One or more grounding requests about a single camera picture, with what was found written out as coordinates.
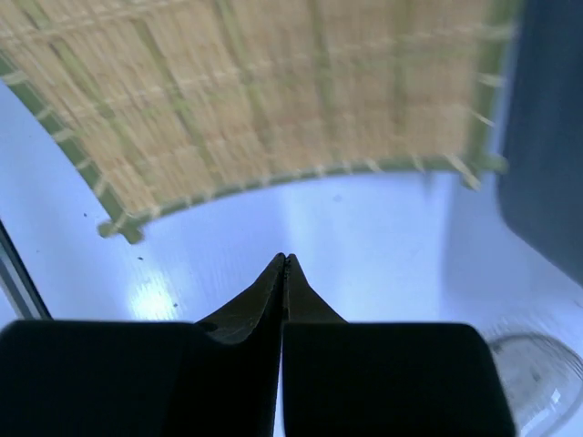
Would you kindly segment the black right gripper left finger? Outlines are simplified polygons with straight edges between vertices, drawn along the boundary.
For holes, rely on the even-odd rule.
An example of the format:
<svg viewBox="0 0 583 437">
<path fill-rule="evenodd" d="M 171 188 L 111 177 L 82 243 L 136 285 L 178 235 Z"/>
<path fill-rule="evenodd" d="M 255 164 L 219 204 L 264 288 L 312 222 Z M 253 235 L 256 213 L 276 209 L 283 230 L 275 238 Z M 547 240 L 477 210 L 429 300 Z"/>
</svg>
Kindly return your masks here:
<svg viewBox="0 0 583 437">
<path fill-rule="evenodd" d="M 17 320 L 4 436 L 270 436 L 285 258 L 197 322 Z"/>
</svg>

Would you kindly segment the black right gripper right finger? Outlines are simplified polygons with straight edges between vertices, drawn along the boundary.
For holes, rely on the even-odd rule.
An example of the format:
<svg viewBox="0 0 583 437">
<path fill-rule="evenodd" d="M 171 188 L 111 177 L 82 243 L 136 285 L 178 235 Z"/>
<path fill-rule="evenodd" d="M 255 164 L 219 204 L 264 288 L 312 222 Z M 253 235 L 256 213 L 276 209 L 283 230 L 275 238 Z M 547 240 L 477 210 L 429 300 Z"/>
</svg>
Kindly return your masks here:
<svg viewBox="0 0 583 437">
<path fill-rule="evenodd" d="M 289 436 L 513 436 L 492 352 L 459 322 L 350 323 L 286 259 L 283 426 Z"/>
</svg>

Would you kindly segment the bamboo woven mat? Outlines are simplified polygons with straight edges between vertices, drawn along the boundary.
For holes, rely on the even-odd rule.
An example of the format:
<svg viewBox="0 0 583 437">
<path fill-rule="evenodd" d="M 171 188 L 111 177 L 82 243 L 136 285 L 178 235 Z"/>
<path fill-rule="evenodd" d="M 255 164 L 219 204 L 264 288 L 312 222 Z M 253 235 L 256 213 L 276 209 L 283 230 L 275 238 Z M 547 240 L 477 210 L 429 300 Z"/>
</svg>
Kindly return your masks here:
<svg viewBox="0 0 583 437">
<path fill-rule="evenodd" d="M 4 1 L 1 78 L 107 212 L 102 237 L 313 178 L 478 188 L 518 1 Z"/>
</svg>

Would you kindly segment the clear glass oval dish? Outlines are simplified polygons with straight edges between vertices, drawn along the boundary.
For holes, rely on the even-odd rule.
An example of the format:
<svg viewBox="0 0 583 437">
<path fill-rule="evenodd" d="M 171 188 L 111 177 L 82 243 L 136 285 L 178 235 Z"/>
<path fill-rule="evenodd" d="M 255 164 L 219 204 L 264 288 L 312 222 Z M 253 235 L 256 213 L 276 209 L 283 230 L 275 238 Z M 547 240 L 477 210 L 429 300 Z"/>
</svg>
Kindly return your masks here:
<svg viewBox="0 0 583 437">
<path fill-rule="evenodd" d="M 488 341 L 519 436 L 550 436 L 582 405 L 582 358 L 541 332 Z"/>
</svg>

